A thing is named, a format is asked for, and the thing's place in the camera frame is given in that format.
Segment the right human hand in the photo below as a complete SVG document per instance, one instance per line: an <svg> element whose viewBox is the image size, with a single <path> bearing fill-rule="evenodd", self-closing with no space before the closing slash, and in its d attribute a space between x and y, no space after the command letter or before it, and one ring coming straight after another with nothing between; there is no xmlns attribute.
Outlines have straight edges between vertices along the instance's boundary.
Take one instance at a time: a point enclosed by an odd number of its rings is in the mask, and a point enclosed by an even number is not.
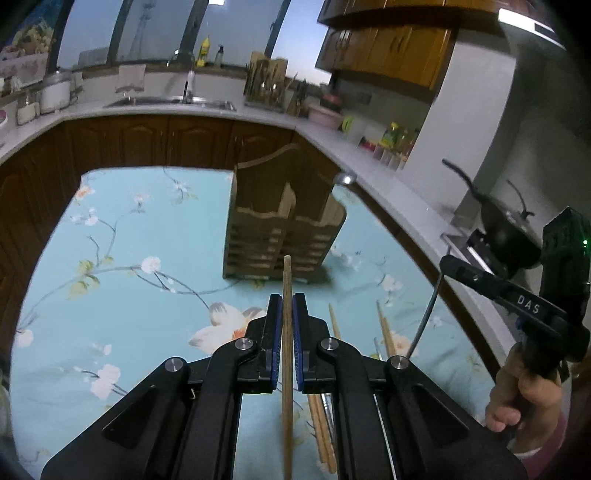
<svg viewBox="0 0 591 480"><path fill-rule="evenodd" d="M558 372L544 378L526 366L523 347L516 343L499 370L486 407L486 426L496 433L518 427L520 436L542 438L558 425L562 381Z"/></svg>

